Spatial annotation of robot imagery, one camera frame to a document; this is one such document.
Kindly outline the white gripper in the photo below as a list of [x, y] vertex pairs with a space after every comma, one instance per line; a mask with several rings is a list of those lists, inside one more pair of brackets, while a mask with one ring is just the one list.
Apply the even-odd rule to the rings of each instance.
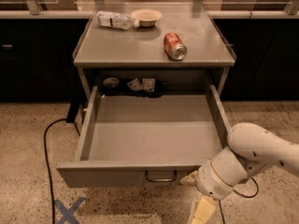
[[248, 162], [228, 147], [218, 153], [200, 150], [196, 158], [199, 169], [181, 178], [180, 184], [206, 195], [194, 203], [189, 224], [207, 224], [217, 207], [214, 200], [223, 200], [236, 184], [248, 179]]

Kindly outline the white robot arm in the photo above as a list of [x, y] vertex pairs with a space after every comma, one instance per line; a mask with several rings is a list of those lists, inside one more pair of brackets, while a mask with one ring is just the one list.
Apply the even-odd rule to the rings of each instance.
[[234, 186], [276, 165], [299, 176], [299, 145], [253, 123], [238, 123], [227, 135], [228, 146], [198, 170], [180, 180], [203, 197], [195, 202], [188, 224], [207, 224]]

